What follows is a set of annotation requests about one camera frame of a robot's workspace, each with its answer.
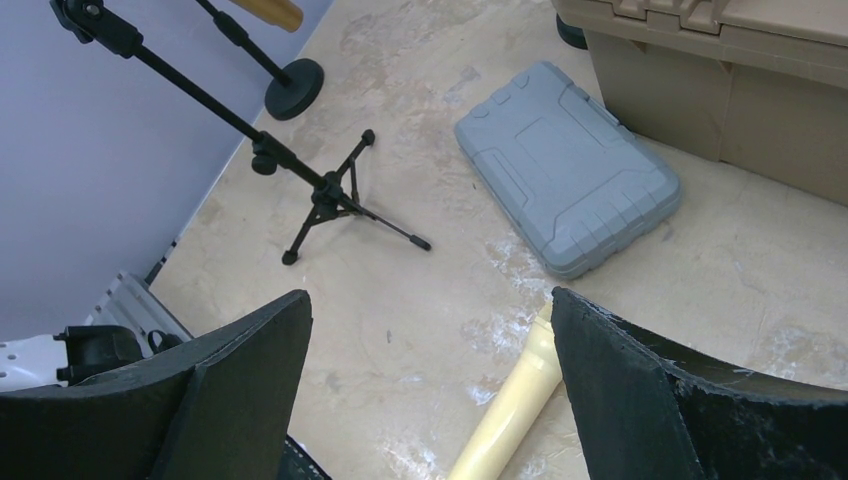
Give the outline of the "black round base shockmount stand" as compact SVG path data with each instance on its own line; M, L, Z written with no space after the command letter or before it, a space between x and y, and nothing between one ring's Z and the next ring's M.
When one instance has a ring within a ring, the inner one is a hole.
M566 44L580 50L588 49L583 30L565 23L559 14L556 15L556 27L560 38Z

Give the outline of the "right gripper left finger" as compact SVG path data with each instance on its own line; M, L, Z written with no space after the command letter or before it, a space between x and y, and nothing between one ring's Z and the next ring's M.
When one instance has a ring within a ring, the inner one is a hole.
M5 479L276 479L312 331L291 291L78 385L1 397Z

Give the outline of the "black tripod mic stand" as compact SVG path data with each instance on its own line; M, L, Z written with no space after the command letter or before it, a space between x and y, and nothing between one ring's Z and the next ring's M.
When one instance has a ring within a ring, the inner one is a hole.
M363 132L359 143L336 170L318 174L266 131L255 129L247 121L213 98L177 69L143 45L139 30L104 6L102 1L52 1L50 6L63 28L72 32L83 44L97 41L110 52L125 58L138 58L148 67L187 93L216 116L252 141L254 172L270 176L282 167L313 187L313 204L297 237L281 258L290 266L298 259L298 250L314 226L348 216L364 216L379 222L405 237L417 247L429 251L430 243L412 235L360 204L355 162L362 151L375 142L371 129Z

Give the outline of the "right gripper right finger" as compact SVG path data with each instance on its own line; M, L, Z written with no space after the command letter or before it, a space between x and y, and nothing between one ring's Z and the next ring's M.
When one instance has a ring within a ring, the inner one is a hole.
M847 394L737 366L552 292L555 347L594 479L843 479Z

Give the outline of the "cream microphone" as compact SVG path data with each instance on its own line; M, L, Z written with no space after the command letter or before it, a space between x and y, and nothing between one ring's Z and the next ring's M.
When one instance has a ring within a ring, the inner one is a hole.
M497 479L527 435L562 373L551 324L552 304L534 318L517 363L459 455L450 479Z

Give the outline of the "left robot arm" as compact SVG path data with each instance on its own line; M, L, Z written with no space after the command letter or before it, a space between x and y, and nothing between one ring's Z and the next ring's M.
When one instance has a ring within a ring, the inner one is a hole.
M184 342L159 329L137 336L116 325L69 326L55 334L1 343L1 390L73 386Z

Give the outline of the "gold microphone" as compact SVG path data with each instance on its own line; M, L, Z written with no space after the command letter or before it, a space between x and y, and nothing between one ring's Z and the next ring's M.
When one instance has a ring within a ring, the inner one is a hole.
M232 0L232 3L287 32L296 32L304 20L303 11L291 0Z

